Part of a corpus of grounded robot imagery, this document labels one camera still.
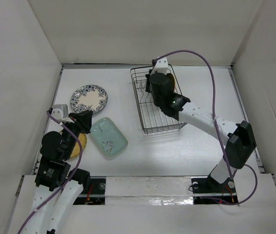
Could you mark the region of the yellow patterned round plate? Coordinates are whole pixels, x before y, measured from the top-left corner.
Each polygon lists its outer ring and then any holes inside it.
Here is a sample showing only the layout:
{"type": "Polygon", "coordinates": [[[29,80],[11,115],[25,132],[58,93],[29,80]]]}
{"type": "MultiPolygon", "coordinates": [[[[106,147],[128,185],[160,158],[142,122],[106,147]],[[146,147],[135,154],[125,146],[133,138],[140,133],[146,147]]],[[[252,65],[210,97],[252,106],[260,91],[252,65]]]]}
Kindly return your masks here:
{"type": "Polygon", "coordinates": [[[174,92],[175,91],[175,77],[172,73],[167,73],[166,76],[170,80],[171,87],[172,87],[171,90],[172,90],[172,92],[174,92]]]}

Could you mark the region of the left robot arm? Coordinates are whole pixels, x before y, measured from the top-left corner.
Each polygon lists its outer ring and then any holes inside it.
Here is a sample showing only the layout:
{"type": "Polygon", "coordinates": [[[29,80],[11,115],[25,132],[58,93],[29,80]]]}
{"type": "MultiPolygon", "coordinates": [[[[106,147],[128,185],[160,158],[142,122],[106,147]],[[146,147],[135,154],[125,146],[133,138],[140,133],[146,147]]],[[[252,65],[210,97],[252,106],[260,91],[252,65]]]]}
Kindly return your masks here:
{"type": "Polygon", "coordinates": [[[32,210],[20,234],[55,234],[76,198],[91,186],[90,173],[79,169],[84,151],[79,136],[90,133],[93,112],[64,114],[50,108],[46,114],[62,131],[48,132],[41,140],[32,210]]]}

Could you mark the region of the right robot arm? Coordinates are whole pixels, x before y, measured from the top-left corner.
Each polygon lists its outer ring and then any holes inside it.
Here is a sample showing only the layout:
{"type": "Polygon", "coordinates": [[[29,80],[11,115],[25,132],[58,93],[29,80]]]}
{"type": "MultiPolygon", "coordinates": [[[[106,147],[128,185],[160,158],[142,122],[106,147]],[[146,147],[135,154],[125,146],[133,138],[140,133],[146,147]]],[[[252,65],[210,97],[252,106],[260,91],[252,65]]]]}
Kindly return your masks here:
{"type": "Polygon", "coordinates": [[[146,77],[146,90],[163,114],[202,130],[224,147],[220,162],[206,180],[199,183],[199,187],[219,191],[233,179],[238,169],[244,167],[257,146],[251,124],[245,120],[235,123],[204,111],[189,98],[174,91],[175,81],[171,73],[155,72],[146,77]]]}

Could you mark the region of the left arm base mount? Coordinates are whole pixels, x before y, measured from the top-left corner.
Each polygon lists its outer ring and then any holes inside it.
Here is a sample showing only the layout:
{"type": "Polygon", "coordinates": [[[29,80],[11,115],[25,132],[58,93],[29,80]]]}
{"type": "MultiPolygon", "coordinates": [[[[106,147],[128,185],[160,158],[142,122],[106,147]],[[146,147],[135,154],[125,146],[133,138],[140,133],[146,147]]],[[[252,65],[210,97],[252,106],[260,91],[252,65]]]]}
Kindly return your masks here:
{"type": "Polygon", "coordinates": [[[91,177],[91,183],[75,200],[74,205],[104,205],[106,177],[91,177]]]}

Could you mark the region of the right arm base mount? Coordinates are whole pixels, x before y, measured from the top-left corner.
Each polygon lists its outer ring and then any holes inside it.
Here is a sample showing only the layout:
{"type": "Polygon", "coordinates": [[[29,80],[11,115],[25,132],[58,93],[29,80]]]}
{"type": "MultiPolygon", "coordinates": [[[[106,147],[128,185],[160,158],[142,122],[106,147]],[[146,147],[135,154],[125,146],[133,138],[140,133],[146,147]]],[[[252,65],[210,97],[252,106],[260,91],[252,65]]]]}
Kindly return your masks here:
{"type": "Polygon", "coordinates": [[[194,177],[188,190],[193,193],[194,205],[227,205],[239,201],[234,181],[229,178],[223,184],[218,184],[208,177],[194,177]]]}

